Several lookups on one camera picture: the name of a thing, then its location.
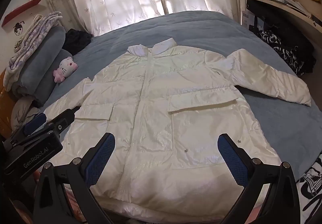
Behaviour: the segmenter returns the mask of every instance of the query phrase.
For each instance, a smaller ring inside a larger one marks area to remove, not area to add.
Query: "mattress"
[[[178,45],[218,52],[225,57],[245,48],[264,63],[294,75],[270,46],[223,14],[186,11],[145,20],[93,38],[74,56],[78,69],[54,88],[42,110],[83,78],[93,79],[97,72],[124,54],[129,46],[142,44],[152,47],[168,38],[174,38]],[[313,100],[312,106],[308,107],[244,88],[239,90],[259,121],[264,136],[281,160],[291,164],[298,180],[322,150],[322,113]]]

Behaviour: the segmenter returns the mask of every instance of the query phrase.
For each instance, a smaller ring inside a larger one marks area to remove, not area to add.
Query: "hello kitty plush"
[[[73,61],[72,57],[68,57],[63,59],[59,64],[59,68],[53,71],[53,75],[55,77],[54,81],[57,83],[62,83],[65,78],[69,77],[75,70],[77,70],[78,66]]]

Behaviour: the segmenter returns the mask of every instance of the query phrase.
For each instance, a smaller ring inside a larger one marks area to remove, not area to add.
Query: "textured blue pad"
[[[248,170],[245,164],[224,136],[219,136],[217,145],[218,150],[226,162],[236,183],[240,186],[246,187],[248,184]]]
[[[113,134],[106,134],[109,134],[109,137],[107,137],[94,155],[88,167],[85,169],[85,184],[88,188],[97,183],[115,148],[115,138]]]
[[[39,113],[36,117],[28,122],[24,127],[24,134],[26,136],[31,135],[36,131],[43,123],[46,123],[47,117],[44,113]]]

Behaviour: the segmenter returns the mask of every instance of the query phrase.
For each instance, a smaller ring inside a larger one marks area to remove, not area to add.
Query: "jacket collar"
[[[169,38],[165,41],[155,44],[151,49],[143,45],[134,45],[128,47],[128,52],[134,56],[147,57],[149,50],[152,51],[152,55],[161,54],[162,52],[173,48],[177,45],[173,38]]]

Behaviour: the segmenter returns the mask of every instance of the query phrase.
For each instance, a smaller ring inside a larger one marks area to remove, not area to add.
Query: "metal screw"
[[[261,160],[259,158],[253,158],[253,163],[259,165],[261,164]]]
[[[74,158],[73,159],[73,164],[77,165],[81,162],[81,158]]]
[[[288,162],[283,162],[283,167],[285,167],[285,168],[289,168],[291,165],[288,163]]]
[[[50,162],[46,162],[43,166],[45,169],[49,168],[52,164]]]

